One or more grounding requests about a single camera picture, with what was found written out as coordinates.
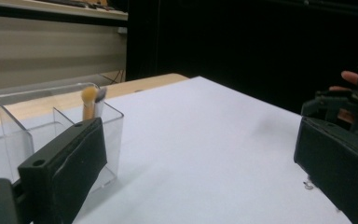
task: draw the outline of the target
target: transparent plastic box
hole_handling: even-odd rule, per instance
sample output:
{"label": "transparent plastic box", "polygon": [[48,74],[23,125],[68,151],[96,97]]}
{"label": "transparent plastic box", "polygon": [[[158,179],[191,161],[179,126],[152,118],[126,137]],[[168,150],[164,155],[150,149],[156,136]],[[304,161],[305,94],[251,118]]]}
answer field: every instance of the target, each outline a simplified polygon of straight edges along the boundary
{"label": "transparent plastic box", "polygon": [[[79,83],[40,91],[0,95],[0,178],[19,179],[17,167],[57,135],[82,120],[81,91],[93,83]],[[107,164],[90,192],[117,179],[124,115],[104,103],[103,134]]]}

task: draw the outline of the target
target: wall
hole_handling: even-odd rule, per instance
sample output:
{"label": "wall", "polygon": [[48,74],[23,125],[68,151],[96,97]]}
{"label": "wall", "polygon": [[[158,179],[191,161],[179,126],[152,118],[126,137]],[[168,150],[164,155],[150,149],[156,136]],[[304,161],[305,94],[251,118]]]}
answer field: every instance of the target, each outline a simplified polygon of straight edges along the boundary
{"label": "wall", "polygon": [[0,17],[0,90],[126,68],[117,27]]}

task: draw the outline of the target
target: clear plastic container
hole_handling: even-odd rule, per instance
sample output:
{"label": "clear plastic container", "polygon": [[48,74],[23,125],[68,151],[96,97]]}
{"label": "clear plastic container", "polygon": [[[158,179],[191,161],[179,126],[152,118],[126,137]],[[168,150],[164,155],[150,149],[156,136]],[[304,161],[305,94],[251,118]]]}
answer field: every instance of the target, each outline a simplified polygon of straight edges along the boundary
{"label": "clear plastic container", "polygon": [[[0,95],[0,177],[19,179],[17,167],[64,130],[82,120],[81,91],[95,86],[80,83],[40,91]],[[103,105],[107,164],[90,192],[117,179],[124,115]]]}

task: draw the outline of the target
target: white table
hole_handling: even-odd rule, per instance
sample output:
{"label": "white table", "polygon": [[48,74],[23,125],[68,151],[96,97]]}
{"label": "white table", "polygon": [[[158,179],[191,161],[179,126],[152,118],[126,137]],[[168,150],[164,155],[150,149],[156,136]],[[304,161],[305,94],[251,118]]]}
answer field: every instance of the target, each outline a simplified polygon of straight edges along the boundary
{"label": "white table", "polygon": [[76,223],[350,223],[304,188],[297,114],[203,77],[107,103],[125,115],[118,180]]}

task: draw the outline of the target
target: table surface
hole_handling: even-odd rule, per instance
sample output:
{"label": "table surface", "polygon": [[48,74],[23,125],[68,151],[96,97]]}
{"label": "table surface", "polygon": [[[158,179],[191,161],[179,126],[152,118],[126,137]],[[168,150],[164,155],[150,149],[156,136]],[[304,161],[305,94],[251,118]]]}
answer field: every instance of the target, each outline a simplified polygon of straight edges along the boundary
{"label": "table surface", "polygon": [[[122,82],[115,85],[109,85],[106,86],[107,88],[106,98],[109,99],[112,97],[117,97],[137,91],[148,90],[186,79],[187,77],[179,74],[167,74],[162,76],[146,77],[138,80]],[[55,106],[57,100],[68,102],[68,104],[66,104],[66,106],[68,107],[76,106],[76,102],[73,101],[74,97],[78,97],[77,92],[63,95],[60,99],[57,99],[55,97],[50,99],[45,98],[43,101],[25,102],[24,104],[18,105],[17,108],[11,108],[11,109],[14,114],[19,115],[18,119],[27,119],[27,118],[32,118],[36,116],[45,115],[47,113],[51,113],[51,108]]]}
{"label": "table surface", "polygon": [[111,98],[118,180],[76,223],[350,223],[294,163],[301,117],[203,77]]}

